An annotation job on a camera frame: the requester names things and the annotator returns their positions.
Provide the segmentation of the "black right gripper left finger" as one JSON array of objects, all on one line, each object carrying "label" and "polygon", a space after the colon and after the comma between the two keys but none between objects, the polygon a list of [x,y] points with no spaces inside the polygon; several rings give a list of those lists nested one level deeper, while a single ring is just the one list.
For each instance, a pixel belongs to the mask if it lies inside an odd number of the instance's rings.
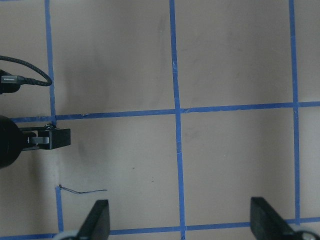
[{"label": "black right gripper left finger", "polygon": [[77,240],[107,240],[110,235],[109,201],[97,200],[79,229]]}]

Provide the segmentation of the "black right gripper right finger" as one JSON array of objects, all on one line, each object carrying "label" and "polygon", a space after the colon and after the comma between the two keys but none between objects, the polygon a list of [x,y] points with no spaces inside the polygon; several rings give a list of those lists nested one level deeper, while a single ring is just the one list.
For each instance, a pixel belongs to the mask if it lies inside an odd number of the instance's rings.
[{"label": "black right gripper right finger", "polygon": [[256,240],[295,239],[295,231],[263,197],[250,199],[250,230]]}]

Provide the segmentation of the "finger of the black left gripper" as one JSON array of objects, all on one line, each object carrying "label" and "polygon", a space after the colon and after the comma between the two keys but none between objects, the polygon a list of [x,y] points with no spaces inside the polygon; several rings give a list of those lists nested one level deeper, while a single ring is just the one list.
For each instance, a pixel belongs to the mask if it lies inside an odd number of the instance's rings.
[{"label": "finger of the black left gripper", "polygon": [[27,137],[28,150],[54,150],[71,145],[71,129],[37,129]]}]

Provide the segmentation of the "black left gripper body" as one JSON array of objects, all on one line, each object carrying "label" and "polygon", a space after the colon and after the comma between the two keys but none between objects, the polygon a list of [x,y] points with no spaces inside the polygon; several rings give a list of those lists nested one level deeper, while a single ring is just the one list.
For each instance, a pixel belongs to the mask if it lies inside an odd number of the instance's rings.
[{"label": "black left gripper body", "polygon": [[31,138],[37,137],[39,127],[19,128],[11,119],[0,116],[0,168],[13,164],[21,152],[37,150],[37,144]]}]

